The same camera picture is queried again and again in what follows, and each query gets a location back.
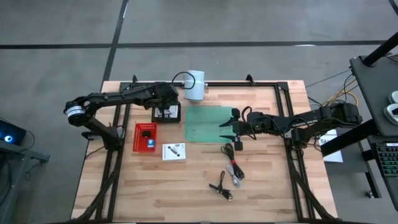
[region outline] small red box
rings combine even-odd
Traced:
[[[149,131],[150,136],[144,137],[142,133]],[[134,132],[133,152],[155,152],[156,123],[138,123]]]

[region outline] blue light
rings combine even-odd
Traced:
[[[4,137],[5,142],[11,142],[12,141],[12,137],[11,136],[6,136]]]

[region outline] wooden table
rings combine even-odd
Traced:
[[[309,111],[304,82],[287,82],[294,113]],[[119,84],[105,82],[103,91],[118,91]],[[231,176],[226,173],[223,186],[233,194],[233,200],[229,202],[208,186],[209,183],[218,184],[220,172],[226,170],[229,162],[227,156],[220,152],[222,144],[186,142],[185,109],[192,103],[183,98],[183,91],[180,91],[179,98],[182,120],[178,124],[158,125],[157,145],[153,154],[132,153],[135,123],[150,122],[151,110],[131,106],[114,222],[297,221],[282,139],[268,134],[257,135],[257,141],[242,138],[244,150],[235,152],[235,159],[244,171],[245,179],[243,188],[236,189]],[[250,105],[254,111],[278,114],[275,92],[271,87],[207,88],[205,99],[200,105],[232,106],[240,110]],[[113,115],[114,107],[101,108],[96,118],[108,124],[112,122]],[[176,142],[186,143],[186,161],[162,162],[162,144]],[[87,153],[102,145],[101,140],[90,142]],[[105,157],[106,150],[102,150],[85,161],[72,218],[81,215],[99,192]],[[327,211],[336,217],[322,155],[308,147],[304,159],[312,192]],[[108,210],[108,198],[105,200],[105,211]],[[304,214],[307,214],[302,192],[300,198]]]

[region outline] green cutting mat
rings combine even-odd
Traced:
[[[230,119],[231,110],[230,106],[188,106],[185,112],[185,139],[192,142],[230,142],[219,135],[233,136],[232,126],[218,126]]]

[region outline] gray floor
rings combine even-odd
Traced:
[[[0,44],[110,43],[122,0],[3,0]],[[387,0],[130,0],[119,42],[384,40],[398,30]],[[348,69],[348,60],[377,46],[119,49],[110,80],[168,80],[203,70],[207,80],[304,80]],[[108,49],[0,50],[0,116],[35,133],[33,150],[51,154],[24,184],[16,223],[68,220],[87,142],[62,110],[76,96],[99,91]],[[308,88],[325,101],[349,73]],[[369,111],[358,89],[359,110]],[[369,200],[362,174],[329,176],[339,217],[395,223],[381,176],[381,199]]]

